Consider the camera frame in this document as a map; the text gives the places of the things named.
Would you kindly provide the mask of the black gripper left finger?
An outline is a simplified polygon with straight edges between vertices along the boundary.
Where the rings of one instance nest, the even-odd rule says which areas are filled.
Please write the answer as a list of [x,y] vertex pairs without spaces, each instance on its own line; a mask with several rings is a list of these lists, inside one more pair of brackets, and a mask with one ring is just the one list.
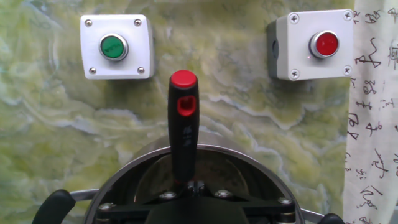
[[142,202],[125,204],[106,202],[96,209],[96,223],[140,223],[147,220],[150,212],[161,205],[189,198],[190,185],[174,183],[170,190],[163,190],[146,197]]

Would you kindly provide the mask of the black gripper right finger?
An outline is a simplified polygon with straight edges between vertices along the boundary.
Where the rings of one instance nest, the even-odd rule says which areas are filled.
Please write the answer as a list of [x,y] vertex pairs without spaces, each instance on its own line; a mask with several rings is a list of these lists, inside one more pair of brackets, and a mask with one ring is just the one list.
[[286,197],[263,200],[249,194],[205,183],[195,184],[195,195],[231,202],[243,210],[247,219],[266,217],[270,223],[295,223],[295,202]]

